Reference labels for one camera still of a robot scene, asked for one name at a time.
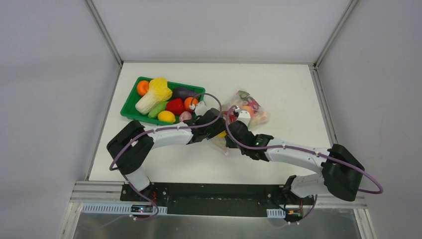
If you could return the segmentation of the fake napa cabbage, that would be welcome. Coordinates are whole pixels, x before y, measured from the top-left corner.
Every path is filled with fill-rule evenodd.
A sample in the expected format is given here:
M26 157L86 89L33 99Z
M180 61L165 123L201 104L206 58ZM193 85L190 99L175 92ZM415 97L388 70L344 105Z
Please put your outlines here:
M135 108L143 115L148 114L158 103L167 101L172 96L172 90L167 86L165 78L155 78L149 82L149 91Z

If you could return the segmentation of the clear zip top bag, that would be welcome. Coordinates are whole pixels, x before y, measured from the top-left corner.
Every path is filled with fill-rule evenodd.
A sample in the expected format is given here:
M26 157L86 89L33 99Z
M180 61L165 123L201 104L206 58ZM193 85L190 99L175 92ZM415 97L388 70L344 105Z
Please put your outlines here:
M244 105L251 106L254 108L254 116L251 118L251 121L248 125L248 129L255 129L266 124L269 121L270 114L255 100L252 95L245 90L238 90L233 96L231 96L223 105L222 116L224 118L224 113L229 110L231 106L242 107ZM211 142L218 147L222 154L229 156L229 148L226 146L226 139L215 136L211 139Z

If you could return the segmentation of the fake peach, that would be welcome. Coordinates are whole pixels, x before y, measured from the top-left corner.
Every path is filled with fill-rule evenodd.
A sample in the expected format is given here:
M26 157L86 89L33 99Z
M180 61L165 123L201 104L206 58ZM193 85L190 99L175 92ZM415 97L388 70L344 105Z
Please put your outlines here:
M254 116L254 108L253 107L244 105L244 106L241 107L241 109L248 111L251 117Z

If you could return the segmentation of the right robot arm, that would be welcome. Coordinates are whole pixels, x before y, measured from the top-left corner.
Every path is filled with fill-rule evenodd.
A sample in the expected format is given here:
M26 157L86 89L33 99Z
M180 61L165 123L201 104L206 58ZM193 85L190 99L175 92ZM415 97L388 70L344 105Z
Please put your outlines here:
M315 194L330 193L349 202L356 198L364 167L341 144L330 148L288 145L271 135L254 135L240 121L228 125L226 139L253 160L282 162L313 172L307 176L289 177L282 191L283 199L289 204Z

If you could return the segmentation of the fake pink onion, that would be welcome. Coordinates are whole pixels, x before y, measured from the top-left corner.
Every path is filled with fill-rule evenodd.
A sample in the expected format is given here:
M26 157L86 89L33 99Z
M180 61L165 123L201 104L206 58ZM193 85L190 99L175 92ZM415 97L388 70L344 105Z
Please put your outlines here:
M179 122L183 122L185 120L191 120L193 118L193 115L189 111L184 111L179 115Z

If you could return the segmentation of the fake orange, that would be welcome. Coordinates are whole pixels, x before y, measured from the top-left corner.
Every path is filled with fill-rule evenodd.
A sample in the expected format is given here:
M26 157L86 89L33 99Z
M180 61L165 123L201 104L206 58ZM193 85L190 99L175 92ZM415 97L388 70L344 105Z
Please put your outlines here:
M146 80L139 81L136 85L136 91L141 97L146 95L149 91L149 81L146 81Z
M186 111L188 112L193 112L194 109L196 108L196 105L199 103L199 100L197 98L194 97L187 97L184 100L184 108Z

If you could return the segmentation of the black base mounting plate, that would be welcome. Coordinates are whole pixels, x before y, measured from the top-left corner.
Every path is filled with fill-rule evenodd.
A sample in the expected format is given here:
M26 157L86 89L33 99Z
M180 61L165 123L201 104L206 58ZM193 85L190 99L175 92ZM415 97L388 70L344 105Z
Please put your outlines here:
M120 200L153 201L168 215L301 219L314 196L299 198L282 185L151 183L140 192L122 186Z

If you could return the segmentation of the fake purple eggplant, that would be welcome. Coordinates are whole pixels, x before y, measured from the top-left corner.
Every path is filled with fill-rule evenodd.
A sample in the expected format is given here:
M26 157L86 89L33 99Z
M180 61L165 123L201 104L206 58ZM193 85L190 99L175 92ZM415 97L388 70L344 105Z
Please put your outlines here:
M198 93L188 89L186 87L175 87L172 90L172 96L171 99L181 99L182 101L184 101L186 98L188 97L194 97L196 96Z

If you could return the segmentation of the green plastic tray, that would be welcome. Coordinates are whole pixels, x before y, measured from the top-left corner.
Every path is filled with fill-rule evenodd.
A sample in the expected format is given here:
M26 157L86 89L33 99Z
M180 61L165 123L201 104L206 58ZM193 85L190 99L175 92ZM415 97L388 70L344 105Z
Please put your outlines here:
M132 87L132 90L129 94L129 96L126 99L126 102L124 103L120 114L130 120L139 120L142 122L146 122L149 124L155 124L155 125L170 125L169 122L164 122L161 120L158 120L158 118L149 118L148 115L143 115L141 114L136 108L135 105L136 103L138 103L138 101L142 98L142 96L138 93L137 90L137 85L139 82L141 81L147 81L150 82L151 80L153 80L152 78L147 78L147 77L138 77L137 80L135 81L134 86ZM191 91L194 92L194 95L198 94L198 93L204 93L206 90L203 87L198 87L198 86L193 86L193 85L186 85L186 84L181 84L181 83L176 83L176 82L167 82L167 86L170 90L174 91L175 88L177 87L182 87L182 88L186 88L189 89Z

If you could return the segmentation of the fake orange in tray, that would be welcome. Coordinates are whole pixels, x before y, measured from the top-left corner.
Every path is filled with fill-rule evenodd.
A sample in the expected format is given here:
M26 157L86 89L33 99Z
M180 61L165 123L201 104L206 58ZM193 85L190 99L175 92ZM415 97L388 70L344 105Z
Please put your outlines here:
M199 100L197 98L194 97L187 97L184 100L184 108L186 111L188 112L193 112L194 109L196 108L196 105L199 103Z

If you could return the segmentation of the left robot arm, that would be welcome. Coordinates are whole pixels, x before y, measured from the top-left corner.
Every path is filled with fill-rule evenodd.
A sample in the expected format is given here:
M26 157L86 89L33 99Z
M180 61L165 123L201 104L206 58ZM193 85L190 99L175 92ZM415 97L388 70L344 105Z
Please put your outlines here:
M188 145L211 139L223 131L222 113L216 108L207 110L196 119L147 128L139 121L128 123L106 145L113 159L110 170L118 170L133 186L133 195L147 201L152 194L151 182L142 168L150 151L170 145Z

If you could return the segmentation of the fake red bell pepper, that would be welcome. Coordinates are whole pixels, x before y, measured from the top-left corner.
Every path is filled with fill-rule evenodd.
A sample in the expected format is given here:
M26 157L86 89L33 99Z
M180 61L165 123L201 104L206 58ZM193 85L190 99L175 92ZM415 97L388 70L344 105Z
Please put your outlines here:
M172 112L176 116L179 116L185 111L184 101L180 98L173 99L167 103L166 110Z

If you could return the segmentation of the aluminium frame rail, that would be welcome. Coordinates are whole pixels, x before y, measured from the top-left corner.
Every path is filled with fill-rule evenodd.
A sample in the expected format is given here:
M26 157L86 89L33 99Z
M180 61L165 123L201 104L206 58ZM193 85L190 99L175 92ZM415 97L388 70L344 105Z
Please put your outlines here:
M100 12L98 11L95 3L93 0L84 0L84 3L88 9L88 11L90 12L94 23L96 24L100 34L102 35L108 49L110 50L112 56L114 57L116 63L118 64L119 68L122 68L123 66L123 60L122 57L120 56L117 47L115 45L115 43L112 40L112 37L109 33L109 31L107 30L107 27L101 17Z

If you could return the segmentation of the fake green cucumber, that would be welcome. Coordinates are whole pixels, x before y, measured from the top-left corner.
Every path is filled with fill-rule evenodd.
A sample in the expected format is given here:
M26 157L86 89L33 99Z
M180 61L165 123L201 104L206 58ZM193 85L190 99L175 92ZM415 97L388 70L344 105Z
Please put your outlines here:
M158 103L149 113L148 113L148 118L149 119L155 119L158 117L158 115L162 112L166 110L168 102L164 101L164 102L160 102Z

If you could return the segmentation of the fake yellow lemon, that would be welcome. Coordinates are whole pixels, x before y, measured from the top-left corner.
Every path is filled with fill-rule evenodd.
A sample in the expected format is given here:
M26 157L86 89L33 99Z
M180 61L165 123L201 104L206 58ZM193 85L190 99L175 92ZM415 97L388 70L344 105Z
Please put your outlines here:
M167 122L167 123L175 123L176 117L175 115L170 111L162 111L157 116L158 120Z

